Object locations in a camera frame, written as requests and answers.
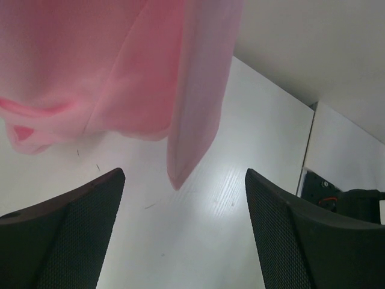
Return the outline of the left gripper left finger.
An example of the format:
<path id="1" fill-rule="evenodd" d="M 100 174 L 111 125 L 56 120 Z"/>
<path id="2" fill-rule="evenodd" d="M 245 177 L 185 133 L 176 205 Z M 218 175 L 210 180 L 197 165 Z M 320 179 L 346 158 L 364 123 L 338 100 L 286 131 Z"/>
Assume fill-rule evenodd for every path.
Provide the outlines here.
<path id="1" fill-rule="evenodd" d="M 1 216 L 1 288 L 96 288 L 124 185 L 116 168 Z"/>

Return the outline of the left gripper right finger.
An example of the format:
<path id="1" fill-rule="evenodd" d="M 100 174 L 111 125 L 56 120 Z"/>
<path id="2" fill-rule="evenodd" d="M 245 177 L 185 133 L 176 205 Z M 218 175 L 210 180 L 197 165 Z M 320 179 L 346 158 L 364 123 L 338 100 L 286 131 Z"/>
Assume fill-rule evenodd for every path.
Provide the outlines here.
<path id="1" fill-rule="evenodd" d="M 245 176 L 266 288 L 383 288 L 384 225 L 346 217 Z"/>

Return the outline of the pink t shirt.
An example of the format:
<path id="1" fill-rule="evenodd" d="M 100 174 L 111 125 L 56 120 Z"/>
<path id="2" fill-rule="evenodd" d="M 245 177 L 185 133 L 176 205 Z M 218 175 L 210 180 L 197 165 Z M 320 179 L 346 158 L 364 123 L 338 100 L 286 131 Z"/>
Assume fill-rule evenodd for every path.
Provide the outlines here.
<path id="1" fill-rule="evenodd" d="M 2 1 L 1 118 L 37 154 L 114 131 L 166 138 L 181 188 L 218 131 L 242 1 Z"/>

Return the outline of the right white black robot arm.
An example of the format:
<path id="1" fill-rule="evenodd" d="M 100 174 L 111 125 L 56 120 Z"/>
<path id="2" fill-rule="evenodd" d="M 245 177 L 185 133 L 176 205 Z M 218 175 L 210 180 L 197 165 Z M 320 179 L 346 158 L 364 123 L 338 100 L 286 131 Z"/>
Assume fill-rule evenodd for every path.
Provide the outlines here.
<path id="1" fill-rule="evenodd" d="M 354 189 L 324 197 L 318 201 L 318 206 L 346 217 L 381 224 L 381 200 L 384 200 L 384 192 Z"/>

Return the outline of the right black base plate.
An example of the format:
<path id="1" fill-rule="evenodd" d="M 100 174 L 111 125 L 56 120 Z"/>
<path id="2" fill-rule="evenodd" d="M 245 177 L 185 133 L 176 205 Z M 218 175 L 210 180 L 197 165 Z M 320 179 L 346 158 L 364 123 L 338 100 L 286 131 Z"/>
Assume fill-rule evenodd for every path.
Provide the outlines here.
<path id="1" fill-rule="evenodd" d="M 340 192 L 340 189 L 316 173 L 306 172 L 300 197 L 311 204 L 335 213 Z"/>

